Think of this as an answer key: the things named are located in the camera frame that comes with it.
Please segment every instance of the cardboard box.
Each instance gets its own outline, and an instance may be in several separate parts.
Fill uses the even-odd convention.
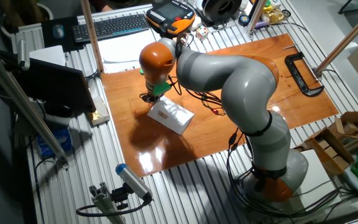
[[[328,151],[327,149],[324,150],[317,141],[319,140],[321,142],[322,139],[324,139],[329,144],[330,147],[328,147]],[[349,166],[349,164],[354,162],[351,154],[345,149],[340,140],[338,140],[338,138],[335,137],[328,128],[324,128],[317,133],[314,133],[304,141],[302,146],[306,150],[313,149],[316,152],[320,162],[330,176],[341,175]],[[342,160],[334,159],[332,156],[334,156],[334,158],[341,158],[346,162],[347,165],[343,163]]]
[[[336,151],[331,146],[326,148],[325,151],[326,151],[326,154],[328,154],[331,158],[334,158],[337,156]]]
[[[346,121],[346,123],[343,126],[343,130],[346,135],[353,136],[358,133],[358,128],[355,126],[355,124],[350,123]]]
[[[342,170],[345,170],[347,167],[350,166],[348,162],[346,162],[344,159],[342,159],[341,156],[336,156],[334,158],[334,162],[341,168]]]
[[[358,129],[358,112],[345,112],[341,118],[335,118],[335,122],[330,125],[329,130],[337,137],[343,144],[347,144],[358,138],[358,130],[353,134],[353,126],[345,126],[346,124],[353,124]]]
[[[319,139],[319,140],[317,140],[317,142],[323,149],[326,149],[329,147],[328,142],[325,141],[324,139]]]

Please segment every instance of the metal pole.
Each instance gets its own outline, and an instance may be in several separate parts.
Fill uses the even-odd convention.
[[[336,48],[321,62],[316,68],[315,73],[320,77],[321,72],[349,45],[349,43],[358,35],[358,24],[353,30],[336,46]]]
[[[35,130],[42,136],[48,146],[51,148],[53,153],[62,160],[63,163],[66,163],[67,156],[65,151],[60,146],[59,142],[56,140],[55,136],[49,130],[48,126],[45,124],[41,116],[31,105],[29,98],[24,93],[21,86],[16,81],[15,77],[11,72],[5,71],[4,65],[0,60],[0,84],[7,92],[7,94],[13,99],[14,103],[20,108],[24,113],[25,117],[30,121],[31,125]]]
[[[266,5],[267,0],[259,0],[258,4],[255,8],[254,14],[251,17],[251,21],[249,21],[249,24],[247,26],[247,35],[250,39],[253,38],[252,33],[254,32],[256,23],[259,21],[260,16],[262,15],[263,11],[264,11],[264,7]]]
[[[96,65],[98,66],[99,73],[103,72],[102,57],[100,56],[100,50],[98,45],[98,37],[94,29],[92,20],[92,12],[90,8],[89,0],[81,0],[82,11],[84,13],[86,28],[88,29],[89,39],[91,40],[93,54],[96,59]]]

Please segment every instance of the tape roll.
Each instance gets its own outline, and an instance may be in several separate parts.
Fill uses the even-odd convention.
[[[240,8],[241,0],[203,0],[204,16],[210,22],[226,21]]]

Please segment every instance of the mouse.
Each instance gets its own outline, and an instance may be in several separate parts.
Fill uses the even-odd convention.
[[[65,32],[63,31],[63,25],[61,25],[61,24],[54,25],[52,34],[53,34],[54,38],[62,39],[65,36]]]

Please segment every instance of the white paper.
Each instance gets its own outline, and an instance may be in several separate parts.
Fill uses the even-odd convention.
[[[150,116],[172,131],[183,134],[194,114],[163,96],[151,108],[147,116]]]
[[[121,72],[139,67],[140,52],[152,42],[155,42],[155,39],[150,30],[99,41],[105,72]]]
[[[65,66],[66,59],[61,45],[30,52],[30,58]]]

